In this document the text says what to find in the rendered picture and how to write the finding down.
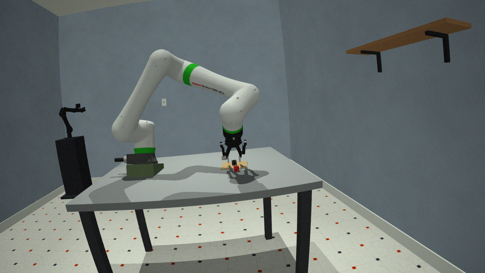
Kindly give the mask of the tan mat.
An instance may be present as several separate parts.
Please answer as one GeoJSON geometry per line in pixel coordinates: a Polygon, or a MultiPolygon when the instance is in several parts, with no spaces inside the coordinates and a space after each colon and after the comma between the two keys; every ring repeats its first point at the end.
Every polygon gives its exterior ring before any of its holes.
{"type": "MultiPolygon", "coordinates": [[[[247,168],[247,161],[241,161],[237,162],[237,165],[239,166],[239,169],[245,169],[247,168]]],[[[221,166],[221,169],[234,169],[232,165],[232,162],[223,162],[223,165],[221,166]]]]}

